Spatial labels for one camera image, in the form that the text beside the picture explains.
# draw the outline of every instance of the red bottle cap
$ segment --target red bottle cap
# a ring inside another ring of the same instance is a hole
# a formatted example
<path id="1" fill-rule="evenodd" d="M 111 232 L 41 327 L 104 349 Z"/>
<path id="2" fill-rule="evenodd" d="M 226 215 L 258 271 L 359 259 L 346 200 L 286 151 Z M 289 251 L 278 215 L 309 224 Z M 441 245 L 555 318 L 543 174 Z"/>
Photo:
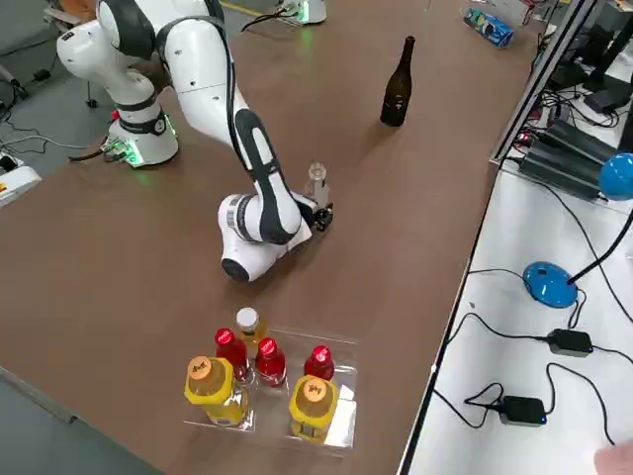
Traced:
<path id="1" fill-rule="evenodd" d="M 217 344 L 229 344 L 229 343 L 233 343 L 234 340 L 235 340 L 235 335 L 229 329 L 219 329 L 216 332 Z"/>
<path id="2" fill-rule="evenodd" d="M 277 342 L 273 338 L 264 338 L 259 342 L 259 354 L 272 356 L 277 352 Z"/>
<path id="3" fill-rule="evenodd" d="M 313 349 L 313 360 L 317 363 L 328 363 L 332 360 L 332 353 L 324 344 Z"/>

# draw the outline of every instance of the yellow bottle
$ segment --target yellow bottle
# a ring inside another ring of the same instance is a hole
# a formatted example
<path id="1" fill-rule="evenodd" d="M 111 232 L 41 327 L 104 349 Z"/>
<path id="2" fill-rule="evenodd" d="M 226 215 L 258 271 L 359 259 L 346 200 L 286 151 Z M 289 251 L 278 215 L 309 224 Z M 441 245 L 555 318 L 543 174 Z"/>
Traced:
<path id="1" fill-rule="evenodd" d="M 218 426 L 236 426 L 248 411 L 248 392 L 233 387 L 233 367 L 224 358 L 192 359 L 187 368 L 185 397 Z"/>
<path id="2" fill-rule="evenodd" d="M 337 403 L 338 389 L 332 383 L 311 375 L 301 378 L 288 407 L 293 434 L 311 442 L 325 442 Z"/>
<path id="3" fill-rule="evenodd" d="M 259 318 L 254 309 L 245 308 L 237 312 L 235 322 L 239 328 L 240 338 L 246 343 L 248 353 L 257 353 L 259 341 L 266 336 L 266 324 Z"/>

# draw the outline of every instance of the wine bottle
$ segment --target wine bottle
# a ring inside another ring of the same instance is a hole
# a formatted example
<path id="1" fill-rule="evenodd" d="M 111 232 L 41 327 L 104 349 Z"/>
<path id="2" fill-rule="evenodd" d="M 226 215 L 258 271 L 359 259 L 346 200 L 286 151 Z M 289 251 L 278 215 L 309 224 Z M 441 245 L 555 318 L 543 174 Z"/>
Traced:
<path id="1" fill-rule="evenodd" d="M 408 101 L 411 98 L 411 57 L 413 55 L 414 37 L 407 37 L 405 49 L 400 63 L 387 83 L 383 111 L 380 120 L 391 127 L 399 127 L 405 121 Z"/>

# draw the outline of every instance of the yellow line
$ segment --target yellow line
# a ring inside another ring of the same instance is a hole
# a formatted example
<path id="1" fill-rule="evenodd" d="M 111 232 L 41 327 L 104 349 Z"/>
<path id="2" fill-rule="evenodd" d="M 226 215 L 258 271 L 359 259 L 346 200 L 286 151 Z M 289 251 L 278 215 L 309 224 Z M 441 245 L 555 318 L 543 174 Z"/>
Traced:
<path id="1" fill-rule="evenodd" d="M 250 15 L 251 17 L 259 17 L 263 14 L 256 12 L 254 10 L 250 10 L 248 8 L 244 8 L 244 7 L 240 7 L 239 5 L 233 5 L 232 3 L 228 3 L 228 2 L 220 2 L 220 4 L 225 7 L 228 8 L 229 10 L 234 10 L 235 12 L 239 12 L 239 13 L 243 13 L 244 15 Z"/>

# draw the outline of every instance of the clear plastic tray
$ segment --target clear plastic tray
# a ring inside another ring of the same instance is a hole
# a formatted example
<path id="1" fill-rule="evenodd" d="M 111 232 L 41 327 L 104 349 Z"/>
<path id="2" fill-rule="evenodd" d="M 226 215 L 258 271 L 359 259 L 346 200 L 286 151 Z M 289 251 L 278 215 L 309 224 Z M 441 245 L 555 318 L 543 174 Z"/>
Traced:
<path id="1" fill-rule="evenodd" d="M 297 448 L 316 448 L 332 454 L 344 454 L 354 445 L 354 424 L 356 422 L 356 356 L 357 344 L 341 339 L 327 338 L 271 330 L 268 334 L 275 338 L 286 354 L 286 382 L 280 388 L 270 388 L 257 378 L 248 387 L 250 400 L 248 413 L 239 426 L 221 427 L 213 424 L 202 409 L 185 402 L 184 422 L 204 428 L 238 430 L 247 434 L 252 441 L 260 443 L 288 443 Z M 290 430 L 288 404 L 297 380 L 304 376 L 304 363 L 313 348 L 320 344 L 329 346 L 334 359 L 335 370 L 332 382 L 338 387 L 339 398 L 334 419 L 324 443 L 314 443 L 293 435 Z"/>

